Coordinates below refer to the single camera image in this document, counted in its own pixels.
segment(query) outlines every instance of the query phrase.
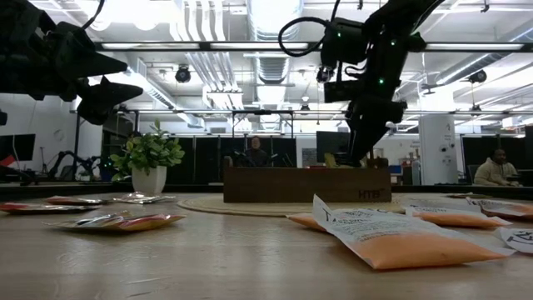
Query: woven mat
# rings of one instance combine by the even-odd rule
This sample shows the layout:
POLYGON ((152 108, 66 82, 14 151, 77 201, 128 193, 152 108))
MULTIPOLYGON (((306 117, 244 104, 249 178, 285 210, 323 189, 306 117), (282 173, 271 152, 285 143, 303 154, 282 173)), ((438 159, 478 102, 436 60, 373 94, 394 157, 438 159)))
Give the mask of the woven mat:
MULTIPOLYGON (((329 202, 330 208, 373 208, 382 209, 394 213, 403 213, 399 204, 402 199, 412 200, 439 200, 446 198, 443 194, 393 194, 392 202, 352 202, 334 203, 329 202)), ((224 203, 221 194, 213 194, 205 197, 182 199, 177 205, 198 212, 223 213, 243 216, 285 217, 293 213, 311 213, 312 202, 309 203, 224 203)))

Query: person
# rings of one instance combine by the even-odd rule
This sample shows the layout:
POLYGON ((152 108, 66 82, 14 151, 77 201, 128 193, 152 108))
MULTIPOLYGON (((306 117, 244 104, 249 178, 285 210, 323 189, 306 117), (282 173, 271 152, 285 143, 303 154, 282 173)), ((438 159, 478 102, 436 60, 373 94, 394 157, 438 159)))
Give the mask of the person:
POLYGON ((506 152, 502 149, 493 150, 486 162, 477 168, 474 183, 484 186, 513 186, 518 182, 509 182, 507 178, 516 175, 515 167, 506 161, 506 152))
POLYGON ((261 150, 261 139, 258 136, 252 137, 252 147, 247 149, 244 154, 254 163, 255 167, 267 166, 268 154, 261 150))

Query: person in dark jacket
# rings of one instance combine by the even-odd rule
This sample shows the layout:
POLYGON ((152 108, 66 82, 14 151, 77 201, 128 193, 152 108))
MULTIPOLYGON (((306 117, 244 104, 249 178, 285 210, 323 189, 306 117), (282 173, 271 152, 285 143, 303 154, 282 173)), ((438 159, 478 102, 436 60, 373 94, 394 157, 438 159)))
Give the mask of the person in dark jacket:
POLYGON ((244 154, 254 163, 255 167, 267 166, 268 154, 261 150, 261 139, 259 137, 252 137, 252 147, 247 149, 244 154))

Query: potted plant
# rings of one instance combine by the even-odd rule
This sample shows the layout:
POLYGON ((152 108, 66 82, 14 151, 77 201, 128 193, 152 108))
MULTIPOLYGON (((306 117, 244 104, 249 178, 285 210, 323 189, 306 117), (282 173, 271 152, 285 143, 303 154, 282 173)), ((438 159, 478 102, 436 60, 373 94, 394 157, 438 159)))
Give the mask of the potted plant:
POLYGON ((136 192, 158 194, 165 187, 167 167, 182 163, 185 152, 177 138, 165 138, 168 132, 161 130, 159 120, 150 127, 155 133, 134 137, 126 142, 124 156, 111 155, 114 167, 118 170, 112 180, 122 180, 131 174, 136 192))

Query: wooden box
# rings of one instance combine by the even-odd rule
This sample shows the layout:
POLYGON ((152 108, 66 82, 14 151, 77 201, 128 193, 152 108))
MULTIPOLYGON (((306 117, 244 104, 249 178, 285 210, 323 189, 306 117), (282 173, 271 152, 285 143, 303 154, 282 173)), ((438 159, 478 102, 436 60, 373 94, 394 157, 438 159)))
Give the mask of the wooden box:
POLYGON ((225 203, 390 202, 387 169, 227 167, 225 203))

